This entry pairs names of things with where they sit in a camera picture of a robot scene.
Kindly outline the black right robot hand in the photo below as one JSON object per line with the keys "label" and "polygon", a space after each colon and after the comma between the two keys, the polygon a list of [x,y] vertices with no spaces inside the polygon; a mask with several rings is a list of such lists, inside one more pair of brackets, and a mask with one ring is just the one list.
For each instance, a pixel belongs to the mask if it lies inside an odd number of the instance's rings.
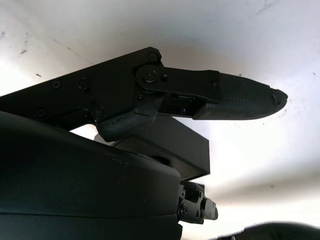
{"label": "black right robot hand", "polygon": [[0,98],[3,240],[179,240],[218,218],[193,179],[209,142],[176,120],[245,121],[288,100],[214,70],[165,67],[147,47]]}

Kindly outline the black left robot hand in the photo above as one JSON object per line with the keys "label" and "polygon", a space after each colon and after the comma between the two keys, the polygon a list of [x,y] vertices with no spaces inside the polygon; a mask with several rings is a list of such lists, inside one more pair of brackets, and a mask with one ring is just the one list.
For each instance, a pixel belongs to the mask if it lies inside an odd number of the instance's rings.
{"label": "black left robot hand", "polygon": [[320,228],[293,222],[262,223],[217,240],[320,240]]}

